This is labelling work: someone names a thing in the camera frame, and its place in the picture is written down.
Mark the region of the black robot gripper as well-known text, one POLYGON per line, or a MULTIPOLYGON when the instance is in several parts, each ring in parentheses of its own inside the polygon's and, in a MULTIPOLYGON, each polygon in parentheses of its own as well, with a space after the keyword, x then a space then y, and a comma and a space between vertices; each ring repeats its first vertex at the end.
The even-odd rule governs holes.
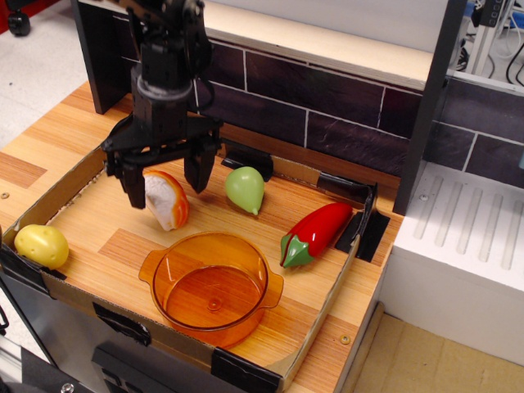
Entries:
POLYGON ((143 168, 183 158, 184 177, 196 193, 209 182, 220 147, 220 120, 187 113, 185 99, 133 94, 133 111, 102 143, 106 172, 116 176, 133 208, 146 207, 143 168))

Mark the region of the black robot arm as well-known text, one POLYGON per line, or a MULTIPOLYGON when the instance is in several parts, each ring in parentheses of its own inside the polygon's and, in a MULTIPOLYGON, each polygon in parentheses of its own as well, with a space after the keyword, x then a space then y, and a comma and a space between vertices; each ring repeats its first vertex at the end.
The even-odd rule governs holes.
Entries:
POLYGON ((139 63, 131 72, 133 110, 101 144, 106 174, 134 208, 146 206, 144 169, 183 160, 184 176, 205 190, 221 148, 221 121, 190 116, 194 83, 210 65, 202 1, 120 1, 139 63))

